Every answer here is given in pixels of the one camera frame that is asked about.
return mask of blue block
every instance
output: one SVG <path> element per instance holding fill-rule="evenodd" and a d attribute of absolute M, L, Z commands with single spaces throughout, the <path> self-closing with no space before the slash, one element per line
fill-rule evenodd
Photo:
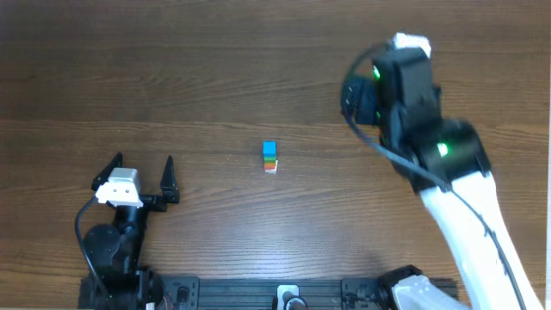
<path fill-rule="evenodd" d="M 276 143 L 274 141 L 264 141 L 263 155 L 265 157 L 276 156 Z"/>

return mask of wood grain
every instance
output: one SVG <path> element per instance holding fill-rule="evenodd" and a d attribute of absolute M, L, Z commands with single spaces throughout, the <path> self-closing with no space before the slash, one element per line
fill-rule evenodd
<path fill-rule="evenodd" d="M 431 38 L 444 114 L 477 127 L 543 298 L 550 9 L 536 0 L 2 1 L 0 306 L 77 305 L 87 269 L 74 216 L 116 152 L 152 193 L 175 159 L 182 202 L 151 216 L 144 249 L 159 272 L 337 279 L 415 264 L 459 281 L 409 184 L 338 111 L 351 60 L 399 30 Z M 275 176 L 262 170 L 262 141 L 272 139 Z M 92 208 L 84 229 L 112 217 Z"/>

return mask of wooden table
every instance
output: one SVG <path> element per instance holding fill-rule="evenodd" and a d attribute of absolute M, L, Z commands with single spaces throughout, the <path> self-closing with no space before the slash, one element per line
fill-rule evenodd
<path fill-rule="evenodd" d="M 352 59 L 427 35 L 447 116 L 470 120 L 505 222 L 545 289 L 549 2 L 0 3 L 0 306 L 75 307 L 73 221 L 123 152 L 144 191 L 175 159 L 182 202 L 152 214 L 143 261 L 209 278 L 378 276 L 457 268 L 409 183 L 344 125 Z M 275 140 L 279 168 L 262 167 Z M 92 208 L 83 230 L 110 222 Z"/>

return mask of green light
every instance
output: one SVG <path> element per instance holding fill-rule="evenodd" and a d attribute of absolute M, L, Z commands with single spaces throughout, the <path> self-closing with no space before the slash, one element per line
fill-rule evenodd
<path fill-rule="evenodd" d="M 438 151 L 440 152 L 440 157 L 448 155 L 448 146 L 445 143 L 438 143 Z"/>
<path fill-rule="evenodd" d="M 376 80 L 381 78 L 381 74 L 379 73 L 379 69 L 377 69 L 376 66 L 373 66 L 373 76 Z"/>

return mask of black cable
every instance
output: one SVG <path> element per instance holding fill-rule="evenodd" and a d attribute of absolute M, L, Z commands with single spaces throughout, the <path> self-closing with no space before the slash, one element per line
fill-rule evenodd
<path fill-rule="evenodd" d="M 94 265 L 90 261 L 90 256 L 88 255 L 88 252 L 84 248 L 84 241 L 83 236 L 80 234 L 80 220 L 83 217 L 84 212 L 93 205 L 97 201 L 96 196 L 92 196 L 88 202 L 78 211 L 77 217 L 75 218 L 75 234 L 77 235 L 78 245 L 80 245 L 80 249 L 83 251 L 84 259 L 86 260 L 86 263 L 88 264 L 88 267 L 90 268 L 90 273 L 93 275 L 94 279 L 96 280 L 97 286 L 100 287 L 100 290 L 102 291 L 103 295 L 105 296 L 105 300 L 107 301 L 108 307 L 111 310 L 115 310 L 115 307 L 113 306 L 113 301 L 111 299 L 111 294 L 107 291 L 107 288 L 105 287 L 105 284 L 103 284 L 103 281 L 100 279 L 100 277 L 97 275 L 96 269 L 94 268 Z"/>
<path fill-rule="evenodd" d="M 362 53 L 360 56 L 356 58 L 356 61 L 352 64 L 352 66 L 349 68 L 348 73 L 346 75 L 346 78 L 343 83 L 343 91 L 341 93 L 341 98 L 343 97 L 344 93 L 344 85 L 346 81 L 351 78 L 354 73 L 356 72 L 356 69 L 360 66 L 360 64 L 367 58 L 373 55 L 375 52 L 377 52 L 379 49 L 381 49 L 383 45 L 377 45 L 372 46 L 369 49 L 367 49 L 364 53 Z M 498 241 L 498 236 L 496 233 L 490 228 L 490 226 L 486 223 L 484 218 L 481 214 L 479 214 L 463 197 L 461 197 L 457 192 L 455 192 L 454 188 L 450 183 L 445 182 L 440 177 L 438 177 L 436 174 L 431 173 L 430 171 L 426 170 L 425 168 L 421 167 L 418 164 L 413 163 L 412 161 L 401 157 L 400 155 L 391 152 L 386 147 L 381 146 L 378 143 L 374 142 L 373 137 L 368 136 L 365 134 L 359 126 L 353 121 L 352 115 L 349 111 L 343 110 L 344 118 L 346 119 L 347 124 L 349 125 L 350 129 L 360 138 L 362 139 L 368 146 L 374 148 L 379 154 L 387 158 L 388 160 L 394 162 L 395 164 L 398 164 L 409 171 L 417 174 L 420 177 L 425 178 L 428 181 L 433 182 L 436 186 L 440 187 L 441 189 L 444 189 L 446 191 L 451 192 L 452 194 L 459 199 L 460 202 L 462 202 L 477 218 L 477 220 L 482 224 L 484 227 L 485 234 L 489 235 L 492 239 L 492 242 L 494 243 L 496 250 L 498 251 L 499 260 L 501 260 L 501 263 L 504 265 L 505 274 L 509 277 L 509 280 L 511 281 L 511 286 L 513 287 L 513 290 L 515 292 L 515 296 L 518 300 L 518 305 L 520 306 L 521 310 L 526 310 L 526 305 L 524 304 L 524 298 L 523 295 L 520 292 L 520 288 L 518 287 L 517 279 L 515 278 L 515 275 L 512 271 L 512 267 L 509 264 L 509 260 L 505 256 L 505 253 L 503 251 L 503 248 L 501 247 L 501 244 Z"/>

